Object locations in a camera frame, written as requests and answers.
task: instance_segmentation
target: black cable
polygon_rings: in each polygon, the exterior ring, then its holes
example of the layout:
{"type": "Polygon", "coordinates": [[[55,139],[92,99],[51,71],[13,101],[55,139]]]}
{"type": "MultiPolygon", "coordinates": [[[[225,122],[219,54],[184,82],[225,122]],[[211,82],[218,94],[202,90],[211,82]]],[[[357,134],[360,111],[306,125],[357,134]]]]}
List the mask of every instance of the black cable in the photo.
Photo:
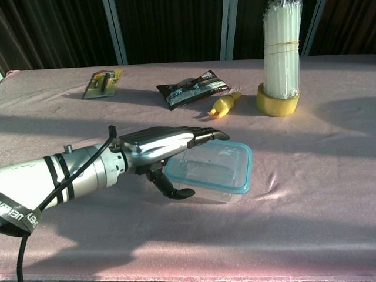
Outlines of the black cable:
{"type": "Polygon", "coordinates": [[[98,151],[82,166],[80,167],[75,174],[73,174],[70,178],[62,181],[58,187],[54,191],[52,191],[47,198],[43,200],[43,202],[38,206],[40,211],[44,210],[46,206],[56,197],[56,195],[61,192],[64,188],[68,186],[69,183],[72,183],[85,169],[87,169],[99,156],[103,153],[104,150],[111,144],[112,140],[116,137],[116,129],[114,126],[109,126],[109,133],[110,137],[108,137],[107,141],[99,148],[98,151]]]}
{"type": "MultiPolygon", "coordinates": [[[[112,140],[116,138],[116,128],[111,125],[108,127],[109,131],[109,137],[106,140],[106,142],[102,145],[102,147],[99,148],[98,151],[95,152],[95,154],[82,166],[80,167],[75,174],[73,174],[70,178],[62,181],[58,187],[54,191],[52,191],[47,198],[38,206],[37,209],[40,211],[44,210],[46,206],[56,197],[56,195],[61,192],[64,188],[68,186],[69,183],[72,183],[85,169],[87,169],[102,153],[104,150],[107,149],[107,147],[111,144],[112,140]]],[[[21,245],[19,246],[18,251],[18,258],[17,258],[17,280],[18,282],[24,282],[24,274],[22,271],[22,266],[24,262],[24,254],[26,249],[26,243],[28,241],[29,234],[25,233],[22,236],[21,245]]]]}
{"type": "Polygon", "coordinates": [[[25,233],[22,236],[21,245],[19,245],[18,258],[17,258],[17,280],[18,282],[24,282],[24,275],[22,273],[22,265],[24,264],[24,254],[26,243],[28,241],[29,234],[25,233]]]}

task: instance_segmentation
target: black strap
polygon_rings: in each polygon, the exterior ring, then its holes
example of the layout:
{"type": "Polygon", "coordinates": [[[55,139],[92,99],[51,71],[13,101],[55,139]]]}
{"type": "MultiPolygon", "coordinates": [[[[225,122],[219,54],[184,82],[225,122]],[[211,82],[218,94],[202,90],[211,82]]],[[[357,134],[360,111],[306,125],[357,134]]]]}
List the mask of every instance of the black strap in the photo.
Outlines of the black strap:
{"type": "MultiPolygon", "coordinates": [[[[53,181],[53,186],[54,186],[54,190],[59,186],[59,182],[58,182],[58,174],[56,173],[56,169],[55,169],[55,166],[53,165],[53,161],[51,159],[50,156],[47,156],[47,157],[43,157],[45,162],[46,162],[46,165],[48,167],[48,170],[51,174],[51,177],[52,177],[52,181],[53,181]]],[[[62,192],[59,192],[57,195],[56,195],[56,198],[58,200],[58,204],[61,204],[63,203],[63,194],[62,192]]]]}
{"type": "Polygon", "coordinates": [[[27,232],[31,234],[38,225],[42,214],[39,209],[27,209],[20,203],[0,193],[0,217],[18,229],[21,229],[22,233],[27,232]]]}
{"type": "MultiPolygon", "coordinates": [[[[65,159],[63,158],[62,154],[56,154],[55,156],[58,159],[59,164],[63,170],[64,178],[65,180],[67,180],[71,176],[71,174],[69,173],[68,166],[66,165],[65,159]]],[[[68,183],[67,188],[68,188],[68,197],[69,197],[68,200],[73,200],[75,198],[75,191],[73,189],[72,182],[68,183]]]]}

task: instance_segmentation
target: blue container rim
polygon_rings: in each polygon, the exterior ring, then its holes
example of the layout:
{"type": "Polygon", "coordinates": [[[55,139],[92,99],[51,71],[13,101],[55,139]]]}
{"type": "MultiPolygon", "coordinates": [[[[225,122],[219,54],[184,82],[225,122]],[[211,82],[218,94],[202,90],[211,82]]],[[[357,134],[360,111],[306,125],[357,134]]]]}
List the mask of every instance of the blue container rim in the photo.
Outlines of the blue container rim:
{"type": "Polygon", "coordinates": [[[222,185],[222,184],[214,184],[214,183],[208,183],[208,182],[204,182],[204,181],[200,181],[200,180],[186,179],[184,177],[177,177],[177,176],[174,176],[170,173],[170,170],[171,170],[171,167],[172,167],[172,162],[167,163],[166,176],[170,180],[176,181],[176,182],[181,183],[181,184],[192,184],[192,185],[195,185],[195,186],[205,187],[205,188],[208,188],[208,189],[217,190],[217,191],[221,191],[221,192],[228,192],[228,193],[231,193],[231,194],[245,194],[245,193],[247,193],[249,191],[250,181],[251,181],[250,180],[251,168],[252,168],[252,150],[251,150],[251,148],[249,148],[249,146],[247,146],[244,143],[233,142],[233,141],[221,141],[221,140],[210,140],[206,144],[203,144],[201,146],[207,146],[210,143],[220,143],[220,144],[223,144],[223,145],[232,145],[232,146],[242,147],[243,149],[245,149],[247,151],[247,153],[248,153],[247,175],[246,175],[246,182],[245,182],[244,185],[241,185],[239,187],[230,187],[230,186],[222,185]]]}

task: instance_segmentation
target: metal frame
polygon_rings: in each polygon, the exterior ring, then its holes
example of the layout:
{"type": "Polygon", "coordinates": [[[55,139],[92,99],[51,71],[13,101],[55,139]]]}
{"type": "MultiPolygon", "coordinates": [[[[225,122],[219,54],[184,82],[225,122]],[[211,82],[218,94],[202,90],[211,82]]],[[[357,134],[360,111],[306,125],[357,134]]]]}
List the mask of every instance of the metal frame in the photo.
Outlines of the metal frame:
{"type": "Polygon", "coordinates": [[[222,9],[222,36],[221,36],[221,55],[220,60],[226,60],[226,45],[227,45],[227,27],[229,25],[229,0],[223,0],[222,9]]]}
{"type": "Polygon", "coordinates": [[[237,0],[223,0],[221,61],[233,59],[237,18],[237,0]]]}
{"type": "Polygon", "coordinates": [[[128,58],[125,50],[122,29],[120,27],[119,17],[116,10],[115,0],[102,0],[102,2],[118,65],[128,65],[128,58]]]}
{"type": "Polygon", "coordinates": [[[321,16],[325,7],[326,0],[317,0],[315,10],[313,11],[310,27],[307,32],[307,36],[304,41],[303,49],[301,50],[301,56],[309,56],[313,40],[316,36],[318,24],[320,23],[321,16]]]}
{"type": "MultiPolygon", "coordinates": [[[[123,34],[119,23],[119,17],[116,10],[115,0],[102,0],[102,2],[105,9],[107,23],[110,30],[117,62],[119,65],[128,65],[128,59],[123,34]]],[[[221,61],[230,61],[233,59],[237,19],[237,2],[238,0],[223,0],[220,47],[221,61]]],[[[318,23],[320,22],[321,16],[323,14],[325,3],[326,0],[317,0],[316,2],[310,27],[308,29],[301,52],[302,56],[308,56],[311,51],[313,40],[316,35],[318,23]]]]}

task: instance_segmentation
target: black snack package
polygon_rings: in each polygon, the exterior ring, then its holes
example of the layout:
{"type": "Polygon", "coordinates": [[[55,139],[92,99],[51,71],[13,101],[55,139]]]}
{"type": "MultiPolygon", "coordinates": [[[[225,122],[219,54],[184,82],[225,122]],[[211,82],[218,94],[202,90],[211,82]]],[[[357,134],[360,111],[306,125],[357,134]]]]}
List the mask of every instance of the black snack package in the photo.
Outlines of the black snack package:
{"type": "Polygon", "coordinates": [[[212,71],[207,71],[202,76],[185,84],[167,84],[157,86],[160,93],[169,105],[170,110],[185,105],[203,97],[229,90],[230,88],[220,80],[212,71]]]}

